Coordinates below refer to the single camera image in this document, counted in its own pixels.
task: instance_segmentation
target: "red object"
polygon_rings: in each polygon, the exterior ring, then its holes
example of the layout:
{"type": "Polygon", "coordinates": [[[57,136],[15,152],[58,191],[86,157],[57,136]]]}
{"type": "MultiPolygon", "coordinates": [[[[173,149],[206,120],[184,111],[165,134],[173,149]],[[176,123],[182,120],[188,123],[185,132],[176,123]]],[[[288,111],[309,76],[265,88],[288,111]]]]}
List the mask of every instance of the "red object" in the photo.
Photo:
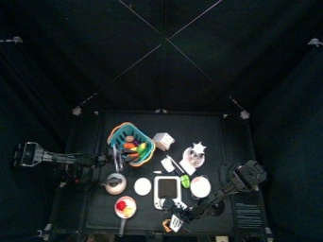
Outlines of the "red object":
{"type": "Polygon", "coordinates": [[[123,211],[123,209],[126,208],[126,203],[119,200],[117,203],[115,203],[115,208],[119,210],[119,211],[123,211]]]}

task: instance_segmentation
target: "green object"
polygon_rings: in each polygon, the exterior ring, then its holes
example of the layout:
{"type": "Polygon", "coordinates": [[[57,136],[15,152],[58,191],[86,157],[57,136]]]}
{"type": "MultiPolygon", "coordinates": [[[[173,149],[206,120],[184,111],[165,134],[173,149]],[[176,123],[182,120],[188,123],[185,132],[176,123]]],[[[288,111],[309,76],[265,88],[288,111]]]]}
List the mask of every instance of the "green object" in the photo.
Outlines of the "green object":
{"type": "Polygon", "coordinates": [[[182,175],[182,176],[180,177],[180,182],[181,182],[181,185],[182,185],[185,188],[189,188],[190,181],[189,181],[189,176],[188,176],[188,175],[182,175]]]}

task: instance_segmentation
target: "white mug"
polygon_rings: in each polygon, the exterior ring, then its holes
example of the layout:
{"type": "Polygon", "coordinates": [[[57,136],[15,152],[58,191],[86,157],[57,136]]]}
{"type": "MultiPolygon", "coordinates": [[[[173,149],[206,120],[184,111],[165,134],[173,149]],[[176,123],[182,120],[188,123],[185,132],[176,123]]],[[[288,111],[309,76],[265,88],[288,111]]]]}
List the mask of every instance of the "white mug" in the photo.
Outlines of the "white mug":
{"type": "Polygon", "coordinates": [[[208,182],[206,176],[201,175],[190,181],[190,192],[193,199],[205,198],[210,192],[210,183],[208,182]]]}

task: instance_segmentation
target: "white plate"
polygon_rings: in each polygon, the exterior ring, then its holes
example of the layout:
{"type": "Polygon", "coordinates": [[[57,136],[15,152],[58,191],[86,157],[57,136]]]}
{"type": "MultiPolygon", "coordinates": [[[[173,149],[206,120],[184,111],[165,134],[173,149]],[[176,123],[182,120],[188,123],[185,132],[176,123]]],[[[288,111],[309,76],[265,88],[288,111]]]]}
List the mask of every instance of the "white plate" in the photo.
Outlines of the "white plate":
{"type": "Polygon", "coordinates": [[[134,191],[137,195],[144,196],[149,193],[150,182],[146,178],[139,178],[134,183],[134,191]]]}

